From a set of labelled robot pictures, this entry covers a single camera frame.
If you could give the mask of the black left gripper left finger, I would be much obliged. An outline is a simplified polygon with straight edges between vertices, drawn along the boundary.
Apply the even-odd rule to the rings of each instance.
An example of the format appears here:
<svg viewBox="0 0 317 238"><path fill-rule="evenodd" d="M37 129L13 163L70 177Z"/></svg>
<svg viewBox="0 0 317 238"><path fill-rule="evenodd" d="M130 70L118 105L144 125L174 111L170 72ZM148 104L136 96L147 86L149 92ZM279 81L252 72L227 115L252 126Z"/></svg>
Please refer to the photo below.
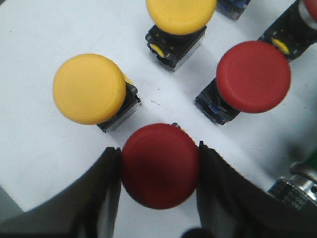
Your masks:
<svg viewBox="0 0 317 238"><path fill-rule="evenodd" d="M111 238L119 198L121 151L106 148L71 186L0 225L2 238Z"/></svg>

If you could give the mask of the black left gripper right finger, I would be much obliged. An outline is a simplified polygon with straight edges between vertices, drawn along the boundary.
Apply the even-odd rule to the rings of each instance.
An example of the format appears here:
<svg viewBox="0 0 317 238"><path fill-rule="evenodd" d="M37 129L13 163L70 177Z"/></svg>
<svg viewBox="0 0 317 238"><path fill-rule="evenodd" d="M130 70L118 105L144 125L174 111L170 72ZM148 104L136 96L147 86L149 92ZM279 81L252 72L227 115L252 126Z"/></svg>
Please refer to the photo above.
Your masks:
<svg viewBox="0 0 317 238"><path fill-rule="evenodd" d="M314 238L317 211L303 213L278 201L233 169L214 149L199 145L197 207L201 226L216 238ZM317 166L313 152L307 162Z"/></svg>

